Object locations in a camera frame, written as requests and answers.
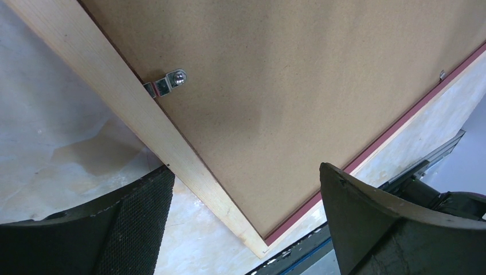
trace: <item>wooden edge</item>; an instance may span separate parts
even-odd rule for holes
[[[267,245],[76,0],[5,0],[258,257]]]
[[[484,54],[485,51],[486,42],[484,42],[456,69],[446,76],[442,82],[438,83],[432,90],[430,90],[430,92],[415,103],[415,105],[405,112],[405,114],[403,114],[381,136],[372,142],[363,152],[361,152],[355,159],[346,165],[343,169],[344,172],[350,175],[356,175],[373,157],[375,157],[398,134],[400,134],[420,114],[420,111],[423,111],[427,105],[434,102],[452,85],[454,85],[454,83],[456,83],[464,74],[466,74],[467,71],[473,67],[473,63],[479,60],[479,57],[486,57],[486,54]],[[292,231],[295,227],[297,227],[297,225],[302,223],[309,215],[311,215],[316,209],[315,206],[321,201],[322,197],[320,191],[318,191],[285,222],[270,233],[270,235],[265,238],[265,243],[269,247],[273,247],[275,243],[279,243],[289,234],[290,231]]]

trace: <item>gray floor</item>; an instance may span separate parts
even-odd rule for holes
[[[324,257],[318,260],[310,268],[302,273],[302,275],[340,275],[338,260],[336,253],[332,249]]]
[[[444,193],[466,191],[486,194],[486,97],[463,126],[466,131],[454,151],[427,171],[425,183]]]

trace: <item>brown hardboard panel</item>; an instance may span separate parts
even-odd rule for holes
[[[486,38],[482,0],[82,2],[143,81],[187,72],[159,103],[262,236]]]

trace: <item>screw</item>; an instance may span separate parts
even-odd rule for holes
[[[176,72],[176,73],[174,73],[174,76],[172,77],[172,79],[174,80],[174,83],[177,86],[179,86],[179,85],[184,84],[184,82],[186,82],[187,76],[184,72]]]

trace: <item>metal clamp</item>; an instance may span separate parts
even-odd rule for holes
[[[178,69],[166,74],[162,79],[155,82],[143,84],[145,90],[154,99],[159,96],[165,96],[172,92],[172,89],[181,86],[187,80],[187,74],[184,70]]]

